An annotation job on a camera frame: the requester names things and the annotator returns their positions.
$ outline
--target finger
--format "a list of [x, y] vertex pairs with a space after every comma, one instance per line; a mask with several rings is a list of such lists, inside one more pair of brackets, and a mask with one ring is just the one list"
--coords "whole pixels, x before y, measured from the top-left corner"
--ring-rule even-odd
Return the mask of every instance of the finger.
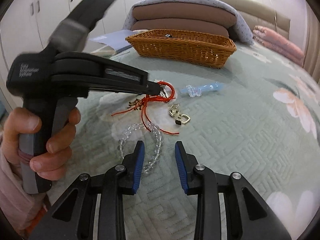
[[35, 172], [54, 171], [65, 164], [71, 158], [71, 155], [72, 151], [70, 147], [55, 154], [41, 154], [31, 159], [30, 167]]
[[16, 108], [9, 114], [4, 124], [1, 151], [10, 163], [14, 165], [20, 163], [17, 155], [19, 134], [36, 133], [41, 125], [40, 118], [25, 108]]
[[52, 136], [47, 141], [47, 151], [49, 153], [57, 153], [72, 143], [76, 135], [76, 127], [70, 123], [67, 123], [66, 126], [58, 132], [56, 135]]
[[65, 165], [62, 165], [61, 167], [59, 167], [58, 169], [54, 170], [54, 171], [42, 171], [42, 172], [38, 172], [38, 175], [41, 178], [44, 179], [48, 179], [48, 180], [59, 180], [62, 177], [64, 177], [64, 175], [67, 172], [67, 168]]
[[81, 120], [81, 114], [78, 108], [72, 109], [69, 115], [69, 123], [76, 125], [80, 122], [80, 120]]

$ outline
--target metal screw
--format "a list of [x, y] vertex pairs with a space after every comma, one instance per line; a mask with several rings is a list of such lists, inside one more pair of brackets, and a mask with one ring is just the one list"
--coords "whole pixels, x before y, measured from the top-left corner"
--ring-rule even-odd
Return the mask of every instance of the metal screw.
[[125, 167], [124, 167], [122, 164], [117, 165], [117, 166], [115, 167], [116, 171], [123, 171], [124, 168], [125, 168]]
[[202, 165], [202, 164], [197, 164], [196, 165], [196, 170], [197, 171], [203, 171], [205, 169], [205, 166], [204, 165]]
[[86, 174], [86, 173], [83, 173], [83, 174], [81, 174], [81, 175], [79, 176], [79, 179], [80, 179], [81, 181], [85, 181], [85, 180], [87, 180], [88, 178], [89, 178], [89, 175]]
[[234, 173], [232, 174], [232, 177], [233, 177], [234, 179], [241, 179], [241, 174], [240, 174], [239, 172], [234, 172]]

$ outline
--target curtain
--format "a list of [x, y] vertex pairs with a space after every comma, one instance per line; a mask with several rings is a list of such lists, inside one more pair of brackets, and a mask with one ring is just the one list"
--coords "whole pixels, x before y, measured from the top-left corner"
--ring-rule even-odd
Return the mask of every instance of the curtain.
[[303, 68], [320, 84], [320, 23], [307, 4], [308, 29]]

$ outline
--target clear bead bracelet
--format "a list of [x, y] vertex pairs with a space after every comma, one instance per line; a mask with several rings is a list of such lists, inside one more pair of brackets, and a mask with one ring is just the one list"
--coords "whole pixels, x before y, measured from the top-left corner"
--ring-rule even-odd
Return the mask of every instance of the clear bead bracelet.
[[[152, 134], [152, 137], [156, 143], [155, 145], [155, 150], [153, 152], [152, 158], [148, 161], [148, 164], [146, 164], [143, 169], [142, 173], [148, 174], [151, 172], [153, 167], [156, 165], [156, 163], [160, 159], [160, 150], [161, 150], [161, 145], [163, 143], [163, 133], [160, 131], [159, 127], [156, 126], [153, 123], [146, 123], [146, 126], [150, 129], [150, 132]], [[137, 123], [130, 125], [127, 130], [122, 135], [122, 138], [119, 140], [119, 145], [118, 145], [118, 150], [120, 151], [121, 158], [124, 158], [124, 145], [127, 141], [127, 139], [130, 137], [132, 132], [138, 130], [138, 129], [144, 129], [143, 123]]]

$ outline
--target headboard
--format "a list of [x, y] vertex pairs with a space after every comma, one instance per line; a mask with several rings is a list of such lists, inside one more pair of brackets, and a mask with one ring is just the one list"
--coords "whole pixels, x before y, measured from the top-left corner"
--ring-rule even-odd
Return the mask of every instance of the headboard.
[[256, 25], [276, 30], [276, 23], [279, 33], [289, 39], [290, 19], [274, 11], [262, 3], [253, 0], [220, 0], [235, 8], [247, 22], [251, 31]]

